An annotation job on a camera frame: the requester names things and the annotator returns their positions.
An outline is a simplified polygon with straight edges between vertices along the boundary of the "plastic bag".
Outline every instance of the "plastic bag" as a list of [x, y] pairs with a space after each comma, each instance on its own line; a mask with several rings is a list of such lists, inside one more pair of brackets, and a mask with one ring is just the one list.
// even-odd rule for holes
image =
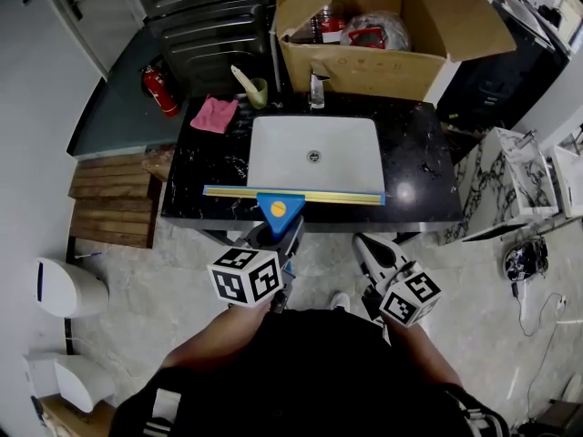
[[340, 44], [411, 51], [411, 37], [403, 20], [397, 13], [388, 11], [355, 16], [344, 28]]

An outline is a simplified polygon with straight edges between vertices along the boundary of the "black marble countertop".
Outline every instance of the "black marble countertop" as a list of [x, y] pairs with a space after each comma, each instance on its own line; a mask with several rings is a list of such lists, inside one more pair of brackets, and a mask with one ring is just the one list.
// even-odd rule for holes
[[431, 231], [463, 217], [454, 167], [432, 105], [387, 97], [326, 93], [310, 111], [306, 95], [270, 104], [260, 113], [242, 99], [224, 135], [189, 125], [204, 99], [193, 99], [172, 162], [162, 217], [195, 229], [248, 230], [264, 217], [255, 199], [202, 195], [204, 185], [245, 186], [253, 119], [259, 115], [366, 117], [381, 149], [384, 206], [306, 203], [306, 231]]

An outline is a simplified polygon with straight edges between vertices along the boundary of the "wooden pallet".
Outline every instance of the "wooden pallet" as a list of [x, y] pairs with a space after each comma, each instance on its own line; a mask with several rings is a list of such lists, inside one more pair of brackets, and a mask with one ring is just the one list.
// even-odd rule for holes
[[76, 199], [72, 237], [151, 248], [161, 182], [142, 168], [144, 154], [79, 162], [69, 196]]

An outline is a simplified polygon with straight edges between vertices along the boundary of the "power cord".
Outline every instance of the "power cord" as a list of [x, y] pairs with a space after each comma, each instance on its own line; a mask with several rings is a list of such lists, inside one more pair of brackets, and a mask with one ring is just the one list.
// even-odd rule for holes
[[[517, 299], [517, 302], [518, 302], [518, 307], [519, 307], [518, 324], [520, 325], [520, 329], [522, 329], [522, 332], [525, 335], [525, 337], [528, 337], [528, 338], [532, 337], [533, 335], [535, 335], [539, 331], [540, 325], [542, 322], [543, 312], [544, 312], [545, 307], [547, 306], [548, 302], [551, 300], [551, 298], [553, 296], [559, 296], [559, 300], [564, 299], [563, 295], [560, 293], [553, 292], [550, 295], [548, 295], [548, 298], [545, 301], [545, 304], [543, 304], [543, 307], [541, 308], [540, 312], [538, 313], [537, 326], [535, 327], [535, 329], [532, 332], [527, 333], [524, 326], [522, 325], [522, 303], [520, 302], [520, 299], [518, 298], [518, 286], [516, 283], [512, 284], [512, 294], [514, 295], [514, 297]], [[565, 307], [566, 306], [567, 306], [567, 302], [564, 301], [561, 315], [558, 318], [558, 321], [555, 322], [555, 328], [553, 329], [553, 332], [551, 333], [550, 338], [548, 339], [548, 344], [547, 344], [547, 347], [545, 348], [545, 354], [543, 355], [543, 360], [540, 362], [540, 365], [538, 366], [537, 373], [535, 374], [535, 377], [533, 377], [532, 381], [528, 385], [528, 392], [527, 392], [527, 417], [528, 417], [528, 419], [531, 419], [530, 418], [530, 392], [532, 391], [532, 386], [537, 381], [538, 375], [540, 374], [540, 372], [543, 369], [543, 366], [545, 364], [545, 360], [547, 359], [548, 351], [550, 350], [550, 345], [553, 342], [553, 338], [555, 337], [555, 333], [557, 332], [558, 322], [563, 319], [563, 315], [565, 314]]]

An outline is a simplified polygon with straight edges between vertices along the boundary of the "faucet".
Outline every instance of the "faucet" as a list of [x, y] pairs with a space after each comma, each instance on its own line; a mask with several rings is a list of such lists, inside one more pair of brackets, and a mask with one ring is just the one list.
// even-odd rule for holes
[[528, 131], [524, 137], [517, 141], [517, 147], [522, 149], [530, 144], [532, 141], [537, 141], [537, 131], [534, 129], [532, 131]]
[[310, 108], [324, 108], [324, 81], [330, 79], [322, 62], [312, 62], [310, 74]]

